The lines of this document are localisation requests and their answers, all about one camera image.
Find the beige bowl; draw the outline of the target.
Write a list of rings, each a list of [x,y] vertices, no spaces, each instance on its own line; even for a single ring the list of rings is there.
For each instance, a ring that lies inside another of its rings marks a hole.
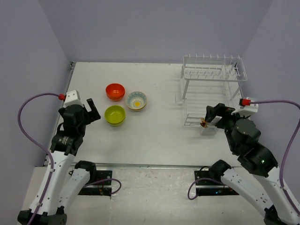
[[[147,97],[143,92],[133,91],[126,98],[126,105],[140,106],[147,105]]]

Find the green bowl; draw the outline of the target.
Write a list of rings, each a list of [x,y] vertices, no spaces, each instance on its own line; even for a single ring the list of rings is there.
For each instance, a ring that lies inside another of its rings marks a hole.
[[[119,105],[112,105],[105,111],[105,119],[110,124],[119,124],[126,117],[125,109]]]
[[[106,122],[112,126],[112,127],[119,127],[125,122],[125,117],[124,118],[115,118],[115,117],[109,117],[106,118]]]

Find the floral patterned white bowl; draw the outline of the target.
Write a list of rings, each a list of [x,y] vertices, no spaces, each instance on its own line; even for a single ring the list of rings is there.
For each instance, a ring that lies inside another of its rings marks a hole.
[[[132,105],[129,105],[127,106],[130,110],[132,111],[135,111],[135,112],[138,112],[138,111],[141,111],[146,105],[140,105],[140,106],[132,106]]]

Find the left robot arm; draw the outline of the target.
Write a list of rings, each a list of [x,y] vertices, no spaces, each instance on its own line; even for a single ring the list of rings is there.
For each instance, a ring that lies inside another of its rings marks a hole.
[[[99,120],[93,100],[87,99],[90,111],[84,105],[72,103],[59,109],[63,122],[59,124],[51,147],[50,158],[42,184],[28,210],[19,212],[17,221],[22,225],[64,225],[67,211],[85,184],[97,180],[94,163],[81,161],[70,180],[65,177],[83,143],[87,125]]]

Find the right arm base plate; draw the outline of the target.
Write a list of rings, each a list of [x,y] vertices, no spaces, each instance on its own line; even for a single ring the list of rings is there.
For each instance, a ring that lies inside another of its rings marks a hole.
[[[194,171],[195,180],[202,177],[208,177],[209,171],[207,169]],[[195,184],[196,194],[198,196],[227,196],[227,195],[239,195],[236,191],[228,186],[219,185],[210,180],[201,180]]]

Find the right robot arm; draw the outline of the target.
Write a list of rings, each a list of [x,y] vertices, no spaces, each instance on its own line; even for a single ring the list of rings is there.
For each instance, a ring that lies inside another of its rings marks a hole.
[[[240,108],[222,103],[207,106],[203,124],[211,123],[223,129],[229,149],[240,165],[262,186],[260,192],[242,179],[225,161],[219,160],[209,167],[209,179],[214,184],[224,184],[247,200],[263,216],[267,225],[298,225],[300,204],[283,178],[285,158],[279,164],[271,150],[259,143],[261,132],[250,116],[257,113],[259,101],[240,99]]]

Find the orange bowl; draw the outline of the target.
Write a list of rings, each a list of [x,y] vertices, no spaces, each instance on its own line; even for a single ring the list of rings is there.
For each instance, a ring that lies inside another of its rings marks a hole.
[[[106,95],[111,101],[121,101],[123,99],[123,97],[125,96],[125,94],[123,94],[122,96],[118,96],[118,97],[111,97],[110,95]]]
[[[111,83],[107,85],[105,92],[110,99],[118,99],[125,94],[126,90],[125,87],[119,83]]]

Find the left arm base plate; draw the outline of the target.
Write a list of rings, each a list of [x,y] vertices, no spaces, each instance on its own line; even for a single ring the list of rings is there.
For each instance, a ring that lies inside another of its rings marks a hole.
[[[89,183],[110,179],[113,175],[112,170],[97,170],[96,176],[93,180],[89,180]],[[105,181],[81,189],[78,195],[84,196],[111,196],[112,193],[112,181]]]

